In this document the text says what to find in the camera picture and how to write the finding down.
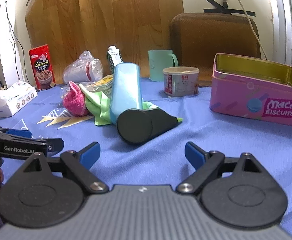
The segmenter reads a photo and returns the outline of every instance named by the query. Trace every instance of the pink fabric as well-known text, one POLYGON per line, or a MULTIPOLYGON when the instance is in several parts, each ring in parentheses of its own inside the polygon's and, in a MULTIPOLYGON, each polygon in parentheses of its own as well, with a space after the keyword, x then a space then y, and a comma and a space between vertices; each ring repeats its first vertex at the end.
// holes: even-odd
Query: pink fabric
POLYGON ((75 116, 85 116, 88 110, 85 105, 85 95, 79 86, 74 82, 69 82, 70 91, 64 97, 64 107, 75 116))

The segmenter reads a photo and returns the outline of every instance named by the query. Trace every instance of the round can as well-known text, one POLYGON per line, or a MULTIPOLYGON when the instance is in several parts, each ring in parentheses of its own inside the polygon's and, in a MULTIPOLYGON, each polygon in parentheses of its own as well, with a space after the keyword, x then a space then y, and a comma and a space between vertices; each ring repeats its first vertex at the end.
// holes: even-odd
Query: round can
POLYGON ((198 94, 199 69, 194 67, 168 67, 163 69, 165 93, 183 97, 198 94))

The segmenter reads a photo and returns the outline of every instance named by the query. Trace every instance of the tin can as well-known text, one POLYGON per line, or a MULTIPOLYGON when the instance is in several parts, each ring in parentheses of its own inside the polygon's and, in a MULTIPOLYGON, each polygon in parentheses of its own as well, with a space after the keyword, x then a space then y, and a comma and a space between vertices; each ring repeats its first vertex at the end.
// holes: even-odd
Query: tin can
POLYGON ((29 51, 37 88, 49 89, 56 85, 48 45, 43 45, 29 51))
POLYGON ((165 93, 183 97, 198 94, 199 69, 194 67, 168 67, 163 69, 165 93))

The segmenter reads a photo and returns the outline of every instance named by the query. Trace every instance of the wood panel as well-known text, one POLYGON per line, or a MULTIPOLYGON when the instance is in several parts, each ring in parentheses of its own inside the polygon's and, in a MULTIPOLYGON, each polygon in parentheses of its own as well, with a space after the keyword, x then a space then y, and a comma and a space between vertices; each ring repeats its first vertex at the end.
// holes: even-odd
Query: wood panel
POLYGON ((110 45, 149 76, 148 50, 171 48, 169 24, 180 13, 182 0, 31 0, 25 20, 32 47, 49 45, 56 82, 62 83, 63 70, 84 50, 109 74, 110 45))

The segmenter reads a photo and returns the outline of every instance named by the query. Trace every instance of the blue tablecloth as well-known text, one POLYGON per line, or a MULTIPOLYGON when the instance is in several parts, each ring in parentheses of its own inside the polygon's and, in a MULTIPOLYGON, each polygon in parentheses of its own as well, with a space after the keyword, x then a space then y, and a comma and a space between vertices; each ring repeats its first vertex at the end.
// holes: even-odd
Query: blue tablecloth
MULTIPOLYGON (((62 107, 60 87, 39 92, 38 97, 12 117, 0 119, 0 126, 27 127, 34 138, 63 138, 64 150, 80 150, 97 141, 101 157, 91 172, 110 187, 113 184, 171 184, 175 188, 194 172, 184 156, 186 142, 193 141, 206 151, 219 150, 238 157, 251 152, 279 182, 288 195, 289 206, 281 226, 292 235, 292 127, 258 120, 217 114, 209 110, 210 88, 200 88, 195 97, 168 98, 162 82, 141 81, 145 101, 151 101, 169 114, 184 119, 178 127, 140 147, 124 143, 116 127, 97 127, 89 119, 70 127, 67 122, 47 126, 37 124, 43 116, 67 116, 62 107)), ((5 159, 5 181, 22 161, 5 159)))

